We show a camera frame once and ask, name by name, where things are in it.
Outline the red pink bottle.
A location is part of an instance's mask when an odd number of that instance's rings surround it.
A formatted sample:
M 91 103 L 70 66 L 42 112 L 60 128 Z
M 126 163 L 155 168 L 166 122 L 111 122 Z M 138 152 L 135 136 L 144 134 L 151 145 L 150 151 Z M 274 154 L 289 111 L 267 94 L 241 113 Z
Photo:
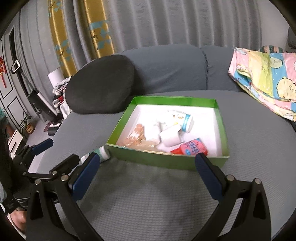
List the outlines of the red pink bottle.
M 186 156 L 195 156 L 196 154 L 203 153 L 207 156 L 208 150 L 204 143 L 199 138 L 196 138 L 182 143 L 178 148 L 171 150 L 170 153 Z

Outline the amber hair clip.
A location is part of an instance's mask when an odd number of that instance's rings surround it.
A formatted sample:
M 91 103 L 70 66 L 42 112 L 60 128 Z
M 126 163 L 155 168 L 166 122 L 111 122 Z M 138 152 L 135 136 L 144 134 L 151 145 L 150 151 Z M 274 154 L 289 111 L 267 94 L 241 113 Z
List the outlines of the amber hair clip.
M 123 146 L 125 147 L 155 147 L 154 143 L 149 142 L 144 136 L 144 126 L 138 123 L 134 130 L 128 135 L 123 141 Z

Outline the black tripod stand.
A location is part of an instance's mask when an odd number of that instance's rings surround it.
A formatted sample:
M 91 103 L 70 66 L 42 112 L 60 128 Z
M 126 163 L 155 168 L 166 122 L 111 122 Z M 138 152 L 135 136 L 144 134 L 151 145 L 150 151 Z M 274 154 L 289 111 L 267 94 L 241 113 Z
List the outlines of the black tripod stand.
M 14 61 L 10 69 L 12 74 L 16 74 L 19 78 L 21 86 L 27 96 L 31 106 L 37 110 L 37 114 L 43 114 L 51 123 L 60 123 L 62 116 L 56 112 L 53 106 L 45 99 L 43 94 L 30 83 L 24 74 L 18 59 Z

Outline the white bottle green label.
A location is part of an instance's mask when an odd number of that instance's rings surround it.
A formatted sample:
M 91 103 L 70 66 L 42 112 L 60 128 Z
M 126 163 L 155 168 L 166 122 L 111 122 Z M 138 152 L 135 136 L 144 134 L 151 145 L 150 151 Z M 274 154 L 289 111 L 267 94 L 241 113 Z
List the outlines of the white bottle green label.
M 92 151 L 95 154 L 98 154 L 98 156 L 100 157 L 100 162 L 104 162 L 107 161 L 111 158 L 110 153 L 108 151 L 108 149 L 105 146 L 101 146 L 100 148 L 93 150 Z M 82 156 L 80 158 L 80 163 L 83 164 L 86 159 L 90 156 L 91 152 L 87 153 L 86 155 Z

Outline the white bottle blue cap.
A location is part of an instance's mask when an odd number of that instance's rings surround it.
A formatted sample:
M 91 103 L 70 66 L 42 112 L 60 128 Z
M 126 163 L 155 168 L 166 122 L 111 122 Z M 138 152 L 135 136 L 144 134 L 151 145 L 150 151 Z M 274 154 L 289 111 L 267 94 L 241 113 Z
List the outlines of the white bottle blue cap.
M 194 123 L 192 115 L 180 111 L 169 111 L 168 121 L 170 125 L 179 126 L 185 133 L 191 132 Z

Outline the colourful cartoon blanket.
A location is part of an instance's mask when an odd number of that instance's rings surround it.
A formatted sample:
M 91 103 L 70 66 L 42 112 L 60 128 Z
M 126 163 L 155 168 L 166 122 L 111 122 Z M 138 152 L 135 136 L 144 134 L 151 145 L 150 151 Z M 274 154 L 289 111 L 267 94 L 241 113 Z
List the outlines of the colourful cartoon blanket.
M 295 122 L 295 52 L 235 48 L 228 74 L 251 97 Z

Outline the white drawer cabinet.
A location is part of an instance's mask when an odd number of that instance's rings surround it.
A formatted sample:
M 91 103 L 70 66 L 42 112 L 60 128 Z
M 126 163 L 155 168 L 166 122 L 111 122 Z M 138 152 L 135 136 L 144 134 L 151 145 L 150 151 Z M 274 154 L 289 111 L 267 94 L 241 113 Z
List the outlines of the white drawer cabinet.
M 8 142 L 10 156 L 12 159 L 16 156 L 16 153 L 22 143 L 23 143 L 22 134 L 18 130 L 15 130 L 14 134 L 9 138 L 9 142 Z

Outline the small potted plant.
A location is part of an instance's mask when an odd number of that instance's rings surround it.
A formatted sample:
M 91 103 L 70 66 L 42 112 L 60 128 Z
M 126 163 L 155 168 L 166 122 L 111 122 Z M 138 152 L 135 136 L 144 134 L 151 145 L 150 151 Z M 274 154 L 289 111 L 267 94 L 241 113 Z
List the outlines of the small potted plant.
M 27 114 L 20 124 L 20 131 L 23 135 L 30 135 L 34 132 L 35 126 L 31 122 L 32 116 Z

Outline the white tube bottle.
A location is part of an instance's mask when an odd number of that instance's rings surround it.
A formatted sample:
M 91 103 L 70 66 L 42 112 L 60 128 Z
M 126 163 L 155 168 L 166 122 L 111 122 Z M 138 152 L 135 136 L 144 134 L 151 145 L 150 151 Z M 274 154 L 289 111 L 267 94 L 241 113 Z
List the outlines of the white tube bottle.
M 158 123 L 153 123 L 144 126 L 144 136 L 145 139 L 149 142 L 154 143 L 154 145 L 158 145 L 161 142 L 161 138 L 159 136 L 161 129 Z

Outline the black round cushion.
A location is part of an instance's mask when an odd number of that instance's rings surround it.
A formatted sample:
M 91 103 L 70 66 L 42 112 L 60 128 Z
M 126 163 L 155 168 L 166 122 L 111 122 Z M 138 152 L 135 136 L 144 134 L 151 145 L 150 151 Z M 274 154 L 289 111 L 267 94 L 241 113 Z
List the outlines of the black round cushion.
M 95 59 L 71 77 L 65 100 L 78 114 L 119 113 L 128 105 L 134 72 L 124 55 Z

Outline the red door ornament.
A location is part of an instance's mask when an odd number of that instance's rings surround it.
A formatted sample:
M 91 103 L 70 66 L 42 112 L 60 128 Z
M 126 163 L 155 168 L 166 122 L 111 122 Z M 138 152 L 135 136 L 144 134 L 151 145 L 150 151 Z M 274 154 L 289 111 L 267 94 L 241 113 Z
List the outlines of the red door ornament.
M 0 56 L 0 76 L 1 76 L 4 88 L 7 88 L 6 81 L 4 79 L 5 74 L 6 74 L 6 67 L 4 64 L 4 59 L 2 56 Z

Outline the white plastic cup holder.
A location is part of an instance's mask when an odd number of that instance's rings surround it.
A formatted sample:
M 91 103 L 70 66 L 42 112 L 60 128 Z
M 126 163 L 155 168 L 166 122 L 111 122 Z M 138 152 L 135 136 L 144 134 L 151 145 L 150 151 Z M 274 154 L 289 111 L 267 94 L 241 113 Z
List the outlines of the white plastic cup holder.
M 180 136 L 181 126 L 169 123 L 161 123 L 161 132 L 159 134 L 161 142 L 166 147 L 172 147 L 180 144 L 183 140 Z

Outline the grey and gold curtain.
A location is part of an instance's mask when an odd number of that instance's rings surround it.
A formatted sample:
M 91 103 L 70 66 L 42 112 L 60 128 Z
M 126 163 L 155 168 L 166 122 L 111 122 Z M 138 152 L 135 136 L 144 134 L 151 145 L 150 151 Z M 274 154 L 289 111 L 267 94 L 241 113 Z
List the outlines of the grey and gold curtain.
M 49 73 L 66 77 L 97 57 L 176 44 L 256 50 L 256 1 L 24 1 L 11 23 L 29 82 L 52 99 Z

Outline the green cardboard box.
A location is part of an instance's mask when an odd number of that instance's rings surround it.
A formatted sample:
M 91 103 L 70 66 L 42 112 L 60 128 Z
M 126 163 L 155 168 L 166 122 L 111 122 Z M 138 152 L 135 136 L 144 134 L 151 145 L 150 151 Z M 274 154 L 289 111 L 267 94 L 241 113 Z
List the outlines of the green cardboard box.
M 229 148 L 218 102 L 212 98 L 184 96 L 136 96 L 118 121 L 106 145 L 111 155 L 119 160 L 168 169 L 195 169 L 194 157 L 171 154 L 164 145 L 159 151 L 136 150 L 122 146 L 123 141 L 138 123 L 148 117 L 160 118 L 164 111 L 178 110 L 193 116 L 191 132 L 184 134 L 184 141 L 200 138 L 208 150 L 208 159 L 222 167 L 229 159 Z

